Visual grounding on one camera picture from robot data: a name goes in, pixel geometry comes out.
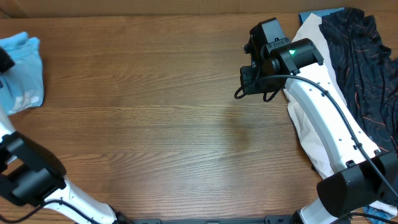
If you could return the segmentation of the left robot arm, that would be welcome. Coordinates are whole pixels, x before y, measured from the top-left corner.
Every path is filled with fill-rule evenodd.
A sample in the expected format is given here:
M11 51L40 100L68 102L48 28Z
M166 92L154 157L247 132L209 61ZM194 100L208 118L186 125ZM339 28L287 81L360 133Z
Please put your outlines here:
M46 148L16 131L2 111L1 171L5 171L13 159L21 160L22 165L7 175L1 174L1 196L14 205L34 207L21 221L45 208L75 223L131 222L122 212L93 199L73 184L63 164Z

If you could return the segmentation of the light blue printed t-shirt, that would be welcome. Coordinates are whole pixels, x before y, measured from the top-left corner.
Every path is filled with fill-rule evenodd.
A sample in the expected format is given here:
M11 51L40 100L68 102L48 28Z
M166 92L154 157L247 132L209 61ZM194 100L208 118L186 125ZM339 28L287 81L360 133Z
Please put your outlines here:
M43 64L39 54L40 40L21 32L1 39L14 66L1 74L1 107L6 114L16 114L44 102Z

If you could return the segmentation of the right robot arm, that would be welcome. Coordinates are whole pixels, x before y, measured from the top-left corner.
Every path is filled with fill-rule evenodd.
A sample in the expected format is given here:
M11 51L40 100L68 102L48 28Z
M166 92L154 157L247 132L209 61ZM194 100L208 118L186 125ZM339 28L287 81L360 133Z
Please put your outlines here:
M292 215L268 215L266 223L341 223L358 208L394 193L397 156L382 153L360 129L338 96L321 53L309 39L289 40L275 18L250 31L240 69L237 99L262 94L268 102L286 89L309 118L326 150L333 174L317 184L317 198Z

